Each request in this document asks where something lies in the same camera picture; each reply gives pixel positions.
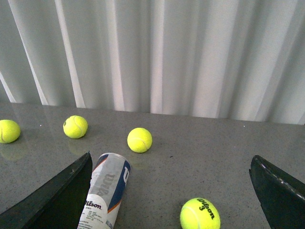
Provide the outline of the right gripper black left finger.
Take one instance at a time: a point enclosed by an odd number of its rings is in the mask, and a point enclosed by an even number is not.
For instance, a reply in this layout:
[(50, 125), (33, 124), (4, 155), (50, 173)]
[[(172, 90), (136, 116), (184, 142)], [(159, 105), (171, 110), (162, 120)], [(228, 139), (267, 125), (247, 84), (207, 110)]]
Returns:
[(1, 213), (2, 229), (75, 229), (90, 188), (92, 157), (85, 153), (24, 200)]

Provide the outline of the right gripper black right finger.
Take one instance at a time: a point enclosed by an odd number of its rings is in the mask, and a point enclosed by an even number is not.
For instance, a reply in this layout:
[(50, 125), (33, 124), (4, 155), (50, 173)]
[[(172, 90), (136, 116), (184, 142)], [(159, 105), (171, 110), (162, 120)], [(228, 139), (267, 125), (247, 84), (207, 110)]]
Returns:
[(263, 157), (252, 158), (249, 175), (272, 229), (305, 227), (305, 184)]

